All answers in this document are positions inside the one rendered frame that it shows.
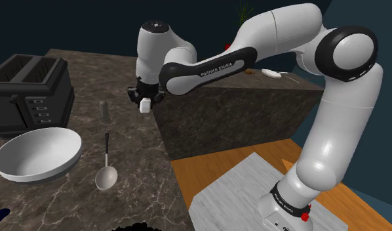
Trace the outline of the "black object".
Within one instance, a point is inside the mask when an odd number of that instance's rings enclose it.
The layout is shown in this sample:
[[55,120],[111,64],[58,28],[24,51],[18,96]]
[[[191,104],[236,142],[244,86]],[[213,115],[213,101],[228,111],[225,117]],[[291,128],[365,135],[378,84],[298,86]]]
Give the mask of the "black object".
[[130,226],[120,227],[118,226],[116,229],[112,231],[162,231],[158,228],[153,228],[147,225],[146,222],[137,222]]

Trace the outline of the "green plant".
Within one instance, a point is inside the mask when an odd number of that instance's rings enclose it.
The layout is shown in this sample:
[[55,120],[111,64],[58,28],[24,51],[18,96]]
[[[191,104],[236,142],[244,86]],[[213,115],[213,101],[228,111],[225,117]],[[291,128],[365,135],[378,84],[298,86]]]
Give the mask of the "green plant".
[[250,18],[250,15],[252,14],[253,10],[254,8],[249,7],[248,3],[243,3],[243,1],[240,0],[239,7],[236,8],[240,26]]

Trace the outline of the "black toaster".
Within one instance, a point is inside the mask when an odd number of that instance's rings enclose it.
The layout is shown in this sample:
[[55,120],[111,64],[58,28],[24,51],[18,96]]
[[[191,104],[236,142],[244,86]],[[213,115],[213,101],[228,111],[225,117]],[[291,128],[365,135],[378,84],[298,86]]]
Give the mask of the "black toaster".
[[63,58],[12,55],[0,65],[0,139],[66,127],[74,99]]

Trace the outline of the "grey marbled robot stand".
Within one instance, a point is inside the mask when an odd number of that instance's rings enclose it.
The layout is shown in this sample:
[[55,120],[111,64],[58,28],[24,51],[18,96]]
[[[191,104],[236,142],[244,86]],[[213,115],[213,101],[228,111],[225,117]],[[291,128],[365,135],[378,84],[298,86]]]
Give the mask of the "grey marbled robot stand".
[[194,196],[189,214],[195,231],[296,231],[278,213],[263,218],[259,198],[283,174],[256,153]]

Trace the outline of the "white oval dish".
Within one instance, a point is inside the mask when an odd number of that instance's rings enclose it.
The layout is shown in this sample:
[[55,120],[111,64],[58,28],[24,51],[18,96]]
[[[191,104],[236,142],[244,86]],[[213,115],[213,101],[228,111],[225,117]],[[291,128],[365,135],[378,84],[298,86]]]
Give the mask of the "white oval dish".
[[267,77],[272,78],[272,79],[280,79],[281,78],[281,74],[279,72],[276,72],[273,70],[261,69],[261,73]]

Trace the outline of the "grey handled kitchen tool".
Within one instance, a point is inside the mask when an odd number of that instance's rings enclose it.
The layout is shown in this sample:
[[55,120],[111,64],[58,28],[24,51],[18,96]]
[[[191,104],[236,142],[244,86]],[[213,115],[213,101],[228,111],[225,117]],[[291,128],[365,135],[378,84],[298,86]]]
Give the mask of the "grey handled kitchen tool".
[[101,100],[100,103],[100,118],[104,124],[105,132],[107,132],[107,120],[109,118],[108,103],[105,100]]

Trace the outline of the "thin white utensil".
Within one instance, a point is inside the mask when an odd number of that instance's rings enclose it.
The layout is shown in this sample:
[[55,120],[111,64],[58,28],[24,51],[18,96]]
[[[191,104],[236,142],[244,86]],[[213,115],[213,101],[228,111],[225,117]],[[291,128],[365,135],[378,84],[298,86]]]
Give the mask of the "thin white utensil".
[[280,74],[281,76],[283,76],[283,77],[286,77],[286,78],[288,78],[288,79],[290,79],[290,80],[296,82],[296,83],[299,83],[299,81],[297,81],[297,80],[295,80],[294,78],[292,78],[292,77],[290,76],[290,73],[288,73],[288,72],[280,72],[279,74]]

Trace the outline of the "white bowl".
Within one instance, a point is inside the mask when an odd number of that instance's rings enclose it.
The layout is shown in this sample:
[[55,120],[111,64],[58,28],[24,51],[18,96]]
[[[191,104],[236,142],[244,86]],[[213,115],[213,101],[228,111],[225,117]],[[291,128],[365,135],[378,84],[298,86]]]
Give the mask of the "white bowl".
[[80,158],[78,133],[62,127],[37,129],[0,147],[0,175],[13,182],[35,182],[70,168]]

